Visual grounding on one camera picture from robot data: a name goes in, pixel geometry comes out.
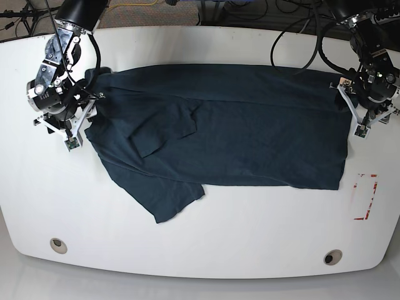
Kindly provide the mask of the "black robot arm image-left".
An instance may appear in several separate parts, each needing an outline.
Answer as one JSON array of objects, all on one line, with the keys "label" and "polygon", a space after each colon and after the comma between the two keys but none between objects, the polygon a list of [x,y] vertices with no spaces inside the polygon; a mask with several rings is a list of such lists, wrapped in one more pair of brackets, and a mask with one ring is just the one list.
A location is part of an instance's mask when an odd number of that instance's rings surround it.
[{"label": "black robot arm image-left", "polygon": [[[101,53],[93,36],[109,1],[64,1],[52,19],[54,36],[47,42],[45,58],[36,78],[27,84],[27,101],[41,115],[34,125],[42,124],[48,133],[62,136],[68,150],[83,144],[79,132],[83,122],[97,114],[95,102],[104,94],[93,87],[102,73]],[[86,34],[95,50],[96,65],[87,79],[75,81],[72,68],[81,57],[81,36]]]}]

